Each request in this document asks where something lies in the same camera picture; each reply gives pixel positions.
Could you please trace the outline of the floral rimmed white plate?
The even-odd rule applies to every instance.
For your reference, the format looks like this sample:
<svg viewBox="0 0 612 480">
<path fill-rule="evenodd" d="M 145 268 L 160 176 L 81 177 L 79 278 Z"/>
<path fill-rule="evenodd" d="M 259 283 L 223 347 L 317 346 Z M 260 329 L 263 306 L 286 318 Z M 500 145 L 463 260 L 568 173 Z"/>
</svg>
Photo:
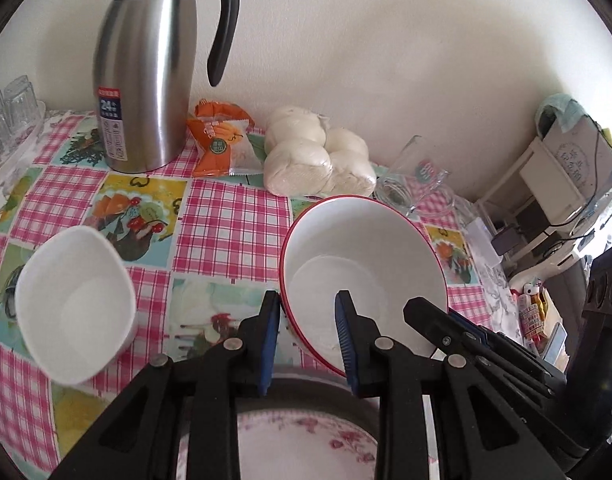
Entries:
<svg viewBox="0 0 612 480">
<path fill-rule="evenodd" d="M 243 479 L 372 479 L 378 444 L 344 418 L 307 410 L 238 415 Z"/>
</svg>

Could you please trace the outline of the tray of drinking glasses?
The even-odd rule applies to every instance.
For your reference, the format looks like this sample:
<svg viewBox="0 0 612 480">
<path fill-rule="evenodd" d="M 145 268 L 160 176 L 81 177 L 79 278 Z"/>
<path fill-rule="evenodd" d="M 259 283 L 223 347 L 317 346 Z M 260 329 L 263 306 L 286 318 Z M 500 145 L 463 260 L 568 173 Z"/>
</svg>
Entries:
<svg viewBox="0 0 612 480">
<path fill-rule="evenodd" d="M 38 100 L 27 75 L 0 90 L 0 174 L 17 160 L 44 128 L 46 104 Z"/>
</svg>

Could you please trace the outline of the white shelf rack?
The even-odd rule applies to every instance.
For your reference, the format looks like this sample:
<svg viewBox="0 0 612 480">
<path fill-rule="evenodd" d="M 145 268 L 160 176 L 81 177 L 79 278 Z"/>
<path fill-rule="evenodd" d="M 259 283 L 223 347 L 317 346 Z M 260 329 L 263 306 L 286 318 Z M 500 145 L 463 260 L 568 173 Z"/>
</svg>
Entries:
<svg viewBox="0 0 612 480">
<path fill-rule="evenodd" d="M 475 203 L 515 290 L 568 270 L 612 218 L 612 133 L 563 93 L 539 105 L 535 128 Z"/>
</svg>

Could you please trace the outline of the orange snack packet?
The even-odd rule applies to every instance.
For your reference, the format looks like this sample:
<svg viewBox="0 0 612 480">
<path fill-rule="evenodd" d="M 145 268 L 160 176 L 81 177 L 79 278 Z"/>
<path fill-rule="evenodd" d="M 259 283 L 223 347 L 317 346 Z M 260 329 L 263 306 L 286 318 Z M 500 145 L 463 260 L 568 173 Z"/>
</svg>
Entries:
<svg viewBox="0 0 612 480">
<path fill-rule="evenodd" d="M 255 126 L 239 105 L 199 100 L 187 128 L 199 152 L 192 176 L 216 178 L 261 174 L 263 164 L 248 138 Z"/>
</svg>

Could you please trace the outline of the stainless steel thermos jug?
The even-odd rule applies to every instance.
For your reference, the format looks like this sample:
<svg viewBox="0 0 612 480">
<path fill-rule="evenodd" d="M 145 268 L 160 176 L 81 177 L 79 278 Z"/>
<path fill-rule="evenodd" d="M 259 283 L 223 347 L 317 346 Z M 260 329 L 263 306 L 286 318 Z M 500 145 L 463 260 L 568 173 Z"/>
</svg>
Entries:
<svg viewBox="0 0 612 480">
<path fill-rule="evenodd" d="M 220 0 L 207 78 L 224 74 L 240 0 Z M 186 144 L 196 50 L 196 0 L 113 0 L 93 60 L 93 90 L 108 166 L 144 174 L 174 160 Z"/>
</svg>

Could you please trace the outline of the smartphone on table edge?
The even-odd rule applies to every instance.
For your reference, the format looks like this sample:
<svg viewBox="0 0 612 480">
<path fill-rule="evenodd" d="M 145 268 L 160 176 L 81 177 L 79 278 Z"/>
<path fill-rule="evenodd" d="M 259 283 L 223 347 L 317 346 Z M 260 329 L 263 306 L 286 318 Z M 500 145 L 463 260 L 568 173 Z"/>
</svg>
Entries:
<svg viewBox="0 0 612 480">
<path fill-rule="evenodd" d="M 561 322 L 556 322 L 548 337 L 545 349 L 541 352 L 541 359 L 551 365 L 556 364 L 556 361 L 560 358 L 560 354 L 565 349 L 566 338 L 568 338 L 568 332 Z"/>
</svg>

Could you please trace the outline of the large steel basin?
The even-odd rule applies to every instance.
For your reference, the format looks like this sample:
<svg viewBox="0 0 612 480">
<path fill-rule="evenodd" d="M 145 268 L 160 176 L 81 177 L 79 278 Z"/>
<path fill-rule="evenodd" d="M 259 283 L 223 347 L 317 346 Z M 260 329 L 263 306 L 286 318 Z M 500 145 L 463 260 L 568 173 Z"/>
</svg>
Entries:
<svg viewBox="0 0 612 480">
<path fill-rule="evenodd" d="M 266 396 L 236 401 L 239 415 L 277 410 L 332 415 L 379 437 L 379 405 L 356 398 L 343 378 L 321 370 L 279 366 Z"/>
</svg>

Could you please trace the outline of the red rimmed floral bowl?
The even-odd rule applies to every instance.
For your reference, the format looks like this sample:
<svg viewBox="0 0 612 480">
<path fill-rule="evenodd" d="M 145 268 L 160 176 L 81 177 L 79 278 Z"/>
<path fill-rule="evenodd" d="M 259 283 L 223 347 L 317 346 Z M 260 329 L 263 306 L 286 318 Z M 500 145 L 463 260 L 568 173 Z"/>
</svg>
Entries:
<svg viewBox="0 0 612 480">
<path fill-rule="evenodd" d="M 344 365 L 334 320 L 335 297 L 346 290 L 357 312 L 380 332 L 429 358 L 435 344 L 404 319 L 408 300 L 422 297 L 448 309 L 447 282 L 420 228 L 393 208 L 360 196 L 327 198 L 289 228 L 280 255 L 283 311 L 300 345 L 330 372 Z"/>
</svg>

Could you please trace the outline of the white square bowl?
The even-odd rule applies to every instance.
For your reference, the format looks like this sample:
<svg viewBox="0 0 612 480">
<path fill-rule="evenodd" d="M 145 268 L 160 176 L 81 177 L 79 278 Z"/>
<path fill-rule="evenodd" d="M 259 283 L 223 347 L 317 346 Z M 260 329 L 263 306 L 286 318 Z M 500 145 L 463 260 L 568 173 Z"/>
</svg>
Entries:
<svg viewBox="0 0 612 480">
<path fill-rule="evenodd" d="M 135 339 L 134 284 L 113 245 L 72 226 L 29 258 L 15 286 L 24 344 L 52 382 L 88 382 Z"/>
</svg>

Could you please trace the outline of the colourful candy packet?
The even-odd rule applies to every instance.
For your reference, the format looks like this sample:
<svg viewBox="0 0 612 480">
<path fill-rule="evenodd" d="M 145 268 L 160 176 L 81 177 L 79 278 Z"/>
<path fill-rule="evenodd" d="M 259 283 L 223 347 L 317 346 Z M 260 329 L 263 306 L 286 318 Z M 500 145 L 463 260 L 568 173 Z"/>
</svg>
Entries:
<svg viewBox="0 0 612 480">
<path fill-rule="evenodd" d="M 539 347 L 547 340 L 545 319 L 547 308 L 542 301 L 540 287 L 526 284 L 518 297 L 519 317 L 522 334 Z"/>
</svg>

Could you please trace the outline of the clear glass mug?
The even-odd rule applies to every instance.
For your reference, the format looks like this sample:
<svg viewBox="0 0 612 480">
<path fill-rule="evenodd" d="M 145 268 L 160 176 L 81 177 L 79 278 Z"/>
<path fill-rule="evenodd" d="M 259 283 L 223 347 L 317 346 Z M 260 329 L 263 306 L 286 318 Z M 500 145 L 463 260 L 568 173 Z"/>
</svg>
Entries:
<svg viewBox="0 0 612 480">
<path fill-rule="evenodd" d="M 448 171 L 433 158 L 435 145 L 413 136 L 376 180 L 374 197 L 406 217 L 440 218 L 452 211 L 455 194 L 445 184 Z"/>
</svg>

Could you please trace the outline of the bag of white buns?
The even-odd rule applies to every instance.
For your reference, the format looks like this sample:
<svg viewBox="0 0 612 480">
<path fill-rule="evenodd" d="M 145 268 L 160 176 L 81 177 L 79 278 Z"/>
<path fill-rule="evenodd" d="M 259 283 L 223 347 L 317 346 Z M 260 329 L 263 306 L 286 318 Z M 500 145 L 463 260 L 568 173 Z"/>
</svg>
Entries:
<svg viewBox="0 0 612 480">
<path fill-rule="evenodd" d="M 367 197 L 376 188 L 366 141 L 307 108 L 271 112 L 264 149 L 264 187 L 275 196 Z"/>
</svg>

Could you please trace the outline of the white power adapter box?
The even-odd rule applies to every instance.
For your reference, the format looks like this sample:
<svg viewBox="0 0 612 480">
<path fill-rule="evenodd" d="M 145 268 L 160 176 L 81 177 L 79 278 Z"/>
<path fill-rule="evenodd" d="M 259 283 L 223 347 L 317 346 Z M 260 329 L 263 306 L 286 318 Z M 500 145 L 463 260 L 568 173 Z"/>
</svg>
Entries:
<svg viewBox="0 0 612 480">
<path fill-rule="evenodd" d="M 475 218 L 466 225 L 466 237 L 475 251 L 482 257 L 484 263 L 493 268 L 499 266 L 502 257 L 492 247 L 492 234 L 481 218 Z"/>
</svg>

